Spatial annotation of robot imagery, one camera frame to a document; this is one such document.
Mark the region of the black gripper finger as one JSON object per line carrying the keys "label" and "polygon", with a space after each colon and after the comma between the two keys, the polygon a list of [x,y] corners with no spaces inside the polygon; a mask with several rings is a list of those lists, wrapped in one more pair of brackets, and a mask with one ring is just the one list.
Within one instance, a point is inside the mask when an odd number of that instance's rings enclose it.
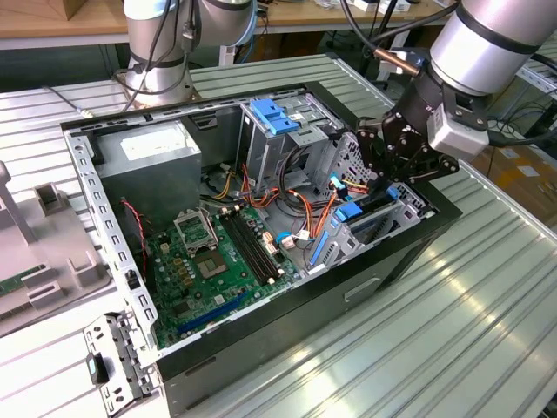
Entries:
{"label": "black gripper finger", "polygon": [[393,144],[393,116],[384,116],[379,123],[374,118],[359,118],[356,124],[356,138],[360,155],[366,168],[374,172],[377,177],[368,182],[368,194],[379,196],[385,192],[393,182],[397,170]]}
{"label": "black gripper finger", "polygon": [[397,144],[387,153],[385,190],[393,184],[415,185],[459,170],[456,158],[436,152],[427,144]]}

